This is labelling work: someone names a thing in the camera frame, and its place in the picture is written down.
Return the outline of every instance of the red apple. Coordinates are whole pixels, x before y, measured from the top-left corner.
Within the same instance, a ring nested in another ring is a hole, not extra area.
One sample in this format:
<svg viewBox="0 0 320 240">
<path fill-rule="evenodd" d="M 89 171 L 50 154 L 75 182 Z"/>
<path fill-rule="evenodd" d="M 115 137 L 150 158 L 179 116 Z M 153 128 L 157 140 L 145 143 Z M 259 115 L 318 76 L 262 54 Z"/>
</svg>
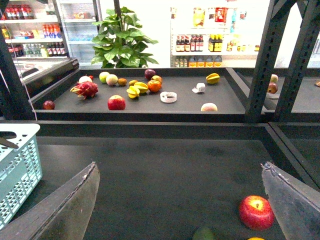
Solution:
<svg viewBox="0 0 320 240">
<path fill-rule="evenodd" d="M 44 110 L 54 110 L 56 105 L 53 101 L 48 100 L 43 103 L 42 107 Z"/>
<path fill-rule="evenodd" d="M 252 230 L 262 231 L 272 226 L 275 215 L 267 199 L 251 195 L 239 206 L 240 220 Z"/>
<path fill-rule="evenodd" d="M 125 110 L 126 101 L 122 96 L 113 95 L 108 99 L 109 110 Z"/>
<path fill-rule="evenodd" d="M 144 71 L 144 77 L 148 80 L 151 80 L 154 75 L 156 75 L 156 71 L 153 69 L 147 69 Z"/>
<path fill-rule="evenodd" d="M 268 87 L 268 93 L 275 94 L 278 92 L 278 85 L 275 82 L 270 82 Z"/>
</svg>

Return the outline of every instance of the dragon fruit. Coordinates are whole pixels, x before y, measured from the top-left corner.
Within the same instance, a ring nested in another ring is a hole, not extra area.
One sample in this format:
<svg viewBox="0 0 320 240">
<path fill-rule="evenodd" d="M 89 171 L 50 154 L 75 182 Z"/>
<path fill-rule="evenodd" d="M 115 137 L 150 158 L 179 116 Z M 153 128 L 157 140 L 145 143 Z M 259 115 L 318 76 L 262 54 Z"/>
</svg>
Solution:
<svg viewBox="0 0 320 240">
<path fill-rule="evenodd" d="M 76 86 L 71 88 L 70 92 L 78 94 L 79 98 L 81 96 L 84 97 L 83 99 L 86 99 L 87 97 L 93 98 L 98 92 L 98 85 L 90 81 L 85 81 L 78 83 Z"/>
</svg>

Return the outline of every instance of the plastic basket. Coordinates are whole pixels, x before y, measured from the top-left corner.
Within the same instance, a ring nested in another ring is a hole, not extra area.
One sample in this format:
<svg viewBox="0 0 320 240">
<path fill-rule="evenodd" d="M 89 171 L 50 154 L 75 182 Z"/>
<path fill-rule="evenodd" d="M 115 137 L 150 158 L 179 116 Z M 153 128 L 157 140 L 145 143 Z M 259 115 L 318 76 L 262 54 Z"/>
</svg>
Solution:
<svg viewBox="0 0 320 240">
<path fill-rule="evenodd" d="M 0 124 L 0 132 L 13 132 L 8 141 L 19 146 L 13 149 L 0 145 L 0 230 L 15 213 L 42 178 L 36 139 L 38 124 Z"/>
</svg>

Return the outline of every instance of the white tape roll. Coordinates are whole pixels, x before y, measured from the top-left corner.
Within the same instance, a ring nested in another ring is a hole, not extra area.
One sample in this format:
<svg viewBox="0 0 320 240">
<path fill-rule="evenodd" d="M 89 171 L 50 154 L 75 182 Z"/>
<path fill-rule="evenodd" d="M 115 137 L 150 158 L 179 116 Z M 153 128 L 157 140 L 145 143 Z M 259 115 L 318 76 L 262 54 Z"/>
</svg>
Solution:
<svg viewBox="0 0 320 240">
<path fill-rule="evenodd" d="M 204 83 L 198 83 L 196 87 L 192 89 L 192 92 L 194 92 L 195 94 L 198 94 L 198 93 L 204 93 L 205 90 L 206 90 L 206 85 Z"/>
<path fill-rule="evenodd" d="M 177 101 L 177 94 L 172 91 L 169 91 L 169 92 L 163 91 L 160 94 L 160 99 L 162 102 L 166 104 L 174 103 L 175 101 Z"/>
</svg>

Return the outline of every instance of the display fridge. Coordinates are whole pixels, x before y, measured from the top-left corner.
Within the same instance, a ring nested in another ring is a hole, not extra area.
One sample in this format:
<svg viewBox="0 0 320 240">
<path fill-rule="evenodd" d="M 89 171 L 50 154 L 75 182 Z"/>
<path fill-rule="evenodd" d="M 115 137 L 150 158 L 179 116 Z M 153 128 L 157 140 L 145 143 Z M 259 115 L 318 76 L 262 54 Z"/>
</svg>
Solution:
<svg viewBox="0 0 320 240">
<path fill-rule="evenodd" d="M 102 19 L 99 0 L 56 0 L 55 3 L 69 56 L 78 59 L 81 69 L 100 68 L 101 64 L 91 65 L 95 56 L 92 39 L 98 34 L 98 27 L 93 23 Z"/>
</svg>

